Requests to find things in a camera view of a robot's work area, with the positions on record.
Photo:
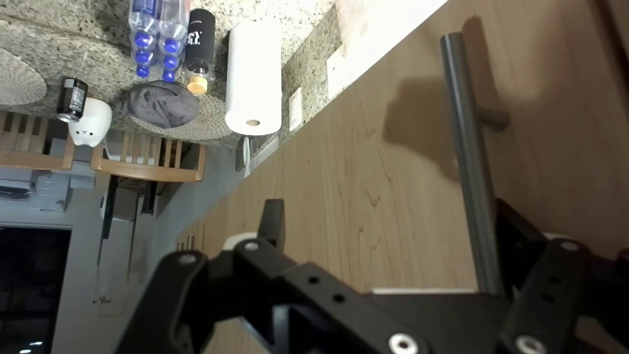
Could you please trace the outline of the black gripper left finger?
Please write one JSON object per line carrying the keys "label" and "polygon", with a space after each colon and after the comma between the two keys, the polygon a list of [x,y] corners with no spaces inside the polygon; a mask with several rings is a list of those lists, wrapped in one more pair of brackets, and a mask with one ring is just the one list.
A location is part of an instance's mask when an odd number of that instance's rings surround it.
{"label": "black gripper left finger", "polygon": [[114,354],[200,354],[222,321],[241,319],[273,347],[273,280],[288,266],[281,252],[285,203],[267,199],[251,238],[206,258],[198,250],[165,256]]}

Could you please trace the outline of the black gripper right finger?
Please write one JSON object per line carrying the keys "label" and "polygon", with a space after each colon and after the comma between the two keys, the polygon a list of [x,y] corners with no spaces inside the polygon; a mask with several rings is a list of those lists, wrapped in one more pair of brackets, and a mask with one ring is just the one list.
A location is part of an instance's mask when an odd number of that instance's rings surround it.
{"label": "black gripper right finger", "polygon": [[499,331],[499,354],[599,354],[575,335],[593,319],[629,349],[629,250],[593,254],[570,238],[548,238],[505,201],[497,201],[499,272],[511,309]]}

